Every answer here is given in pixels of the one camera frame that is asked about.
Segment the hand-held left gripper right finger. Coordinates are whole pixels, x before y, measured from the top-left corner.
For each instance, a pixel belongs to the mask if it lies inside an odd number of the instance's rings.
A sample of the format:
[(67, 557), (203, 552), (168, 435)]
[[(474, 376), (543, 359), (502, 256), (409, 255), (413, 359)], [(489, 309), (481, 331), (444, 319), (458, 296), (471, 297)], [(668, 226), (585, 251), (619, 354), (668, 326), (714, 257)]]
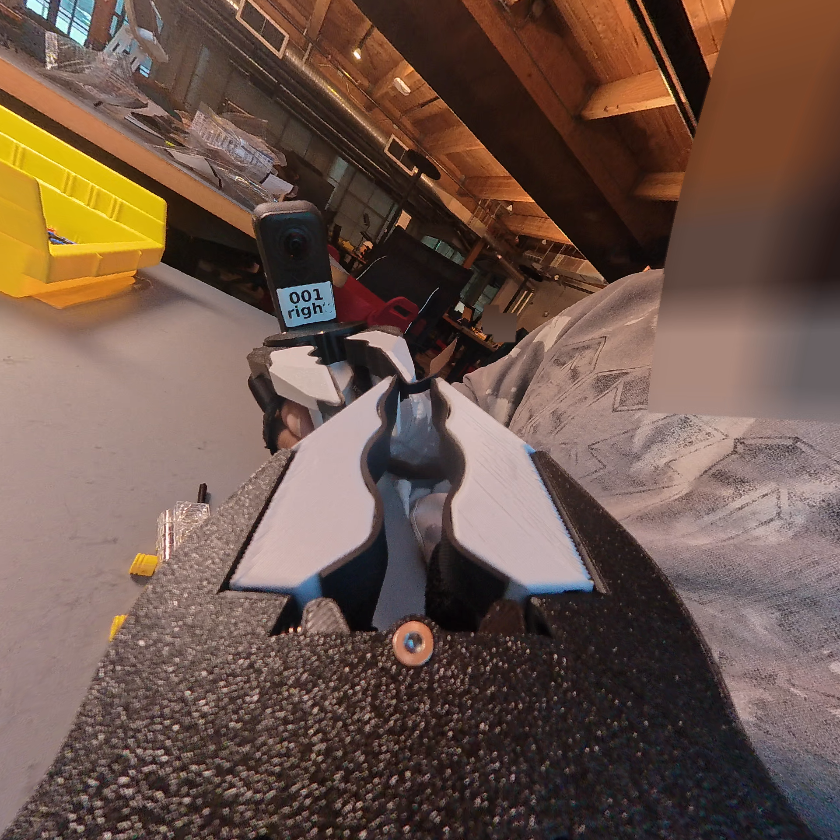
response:
[(593, 581), (532, 459), (533, 449), (452, 385), (433, 380), (434, 424), (451, 485), (444, 582), (473, 611), (506, 597), (591, 592)]

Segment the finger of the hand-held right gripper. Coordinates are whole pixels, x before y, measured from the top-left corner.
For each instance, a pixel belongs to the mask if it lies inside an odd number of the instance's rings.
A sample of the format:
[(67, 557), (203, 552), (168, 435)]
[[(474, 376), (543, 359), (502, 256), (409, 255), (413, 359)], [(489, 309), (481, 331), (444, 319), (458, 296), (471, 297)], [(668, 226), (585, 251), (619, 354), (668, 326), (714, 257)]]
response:
[(306, 407), (342, 406), (346, 362), (319, 359), (271, 359), (269, 375), (276, 393)]
[(346, 337), (346, 361), (373, 377), (399, 375), (404, 383), (417, 381), (415, 363), (400, 332), (367, 329)]

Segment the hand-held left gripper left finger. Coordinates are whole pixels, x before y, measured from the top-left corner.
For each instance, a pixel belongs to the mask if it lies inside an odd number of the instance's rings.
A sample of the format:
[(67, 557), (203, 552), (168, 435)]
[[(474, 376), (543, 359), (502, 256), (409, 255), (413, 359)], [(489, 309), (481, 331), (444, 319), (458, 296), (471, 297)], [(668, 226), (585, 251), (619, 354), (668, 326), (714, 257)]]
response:
[(325, 596), (353, 630), (371, 629), (387, 566), (385, 472), (397, 379), (387, 377), (304, 438), (292, 452), (236, 566), (229, 588)]

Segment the clear plastic engine block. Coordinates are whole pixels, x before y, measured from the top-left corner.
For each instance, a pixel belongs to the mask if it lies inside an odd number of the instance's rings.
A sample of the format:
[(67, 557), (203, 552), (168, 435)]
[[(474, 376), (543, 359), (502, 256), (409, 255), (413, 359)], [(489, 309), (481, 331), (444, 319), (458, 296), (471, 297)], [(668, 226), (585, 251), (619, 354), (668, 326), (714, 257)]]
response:
[(179, 500), (173, 508), (164, 510), (157, 521), (156, 554), (160, 562), (168, 561), (186, 535), (210, 514), (205, 502)]

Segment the yellow piston crankshaft assembly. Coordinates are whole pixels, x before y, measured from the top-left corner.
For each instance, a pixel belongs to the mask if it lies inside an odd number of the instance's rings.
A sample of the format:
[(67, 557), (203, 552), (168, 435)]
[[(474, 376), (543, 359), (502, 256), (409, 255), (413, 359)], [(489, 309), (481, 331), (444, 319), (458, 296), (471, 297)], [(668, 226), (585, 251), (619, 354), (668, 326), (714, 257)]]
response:
[[(197, 492), (197, 501), (195, 502), (205, 502), (207, 504), (207, 484), (202, 483)], [(157, 570), (158, 566), (161, 565), (162, 562), (158, 560), (156, 549), (155, 553), (138, 553), (132, 561), (132, 564), (129, 569), (129, 573), (132, 576), (139, 576), (143, 578), (150, 578), (154, 572)]]

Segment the person's right hand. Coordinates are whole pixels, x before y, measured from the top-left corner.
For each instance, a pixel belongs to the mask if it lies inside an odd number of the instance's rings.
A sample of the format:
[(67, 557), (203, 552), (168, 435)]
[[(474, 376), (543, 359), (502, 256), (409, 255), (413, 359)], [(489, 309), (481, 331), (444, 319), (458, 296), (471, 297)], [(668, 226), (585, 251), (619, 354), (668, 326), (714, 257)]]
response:
[(272, 455), (293, 448), (315, 427), (309, 409), (292, 400), (278, 397), (264, 409), (263, 438)]

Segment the cluttered wooden workbench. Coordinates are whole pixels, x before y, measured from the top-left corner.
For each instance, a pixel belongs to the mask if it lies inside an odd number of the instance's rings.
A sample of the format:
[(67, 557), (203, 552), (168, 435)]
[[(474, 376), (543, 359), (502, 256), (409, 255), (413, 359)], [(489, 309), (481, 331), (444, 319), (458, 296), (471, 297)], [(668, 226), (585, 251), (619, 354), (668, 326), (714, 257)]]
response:
[(1, 48), (2, 104), (167, 202), (167, 223), (185, 235), (256, 253), (249, 210), (147, 143), (150, 135), (73, 97), (24, 54)]

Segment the grey patterned sweatshirt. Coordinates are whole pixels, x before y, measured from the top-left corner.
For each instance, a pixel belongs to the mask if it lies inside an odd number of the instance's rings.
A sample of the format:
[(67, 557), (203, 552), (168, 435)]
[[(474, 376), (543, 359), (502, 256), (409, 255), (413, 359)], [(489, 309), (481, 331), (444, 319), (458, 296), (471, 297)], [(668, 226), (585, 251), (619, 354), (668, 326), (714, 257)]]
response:
[(522, 406), (548, 450), (661, 566), (777, 785), (838, 838), (838, 426)]

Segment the yellow storage bin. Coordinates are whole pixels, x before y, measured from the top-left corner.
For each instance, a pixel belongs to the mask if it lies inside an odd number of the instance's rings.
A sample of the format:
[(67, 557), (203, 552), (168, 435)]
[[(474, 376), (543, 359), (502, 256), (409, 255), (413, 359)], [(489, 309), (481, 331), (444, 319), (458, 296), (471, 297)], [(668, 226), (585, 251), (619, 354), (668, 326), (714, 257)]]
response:
[(161, 262), (164, 199), (6, 108), (1, 131), (2, 293), (66, 308)]

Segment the silver ventilation duct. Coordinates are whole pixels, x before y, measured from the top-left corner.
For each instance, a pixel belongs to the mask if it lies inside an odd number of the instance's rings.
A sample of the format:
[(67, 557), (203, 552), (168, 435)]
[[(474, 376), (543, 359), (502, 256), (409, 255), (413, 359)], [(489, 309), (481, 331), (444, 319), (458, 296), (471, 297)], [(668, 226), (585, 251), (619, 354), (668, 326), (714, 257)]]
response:
[[(330, 106), (339, 116), (349, 119), (350, 124), (360, 130), (362, 136), (368, 140), (379, 152), (385, 153), (386, 146), (390, 142), (390, 134), (384, 133), (373, 124), (369, 117), (349, 100), (343, 98), (340, 93), (332, 87), (326, 78), (312, 64), (307, 63), (301, 57), (301, 53), (292, 45), (287, 47), (282, 61), (286, 68), (308, 87), (321, 102)], [(485, 235), (487, 228), (479, 220), (475, 219), (472, 213), (457, 198), (446, 193), (437, 186), (426, 175), (421, 178), (425, 189), (434, 193), (444, 204), (449, 212), (457, 219), (479, 235)]]

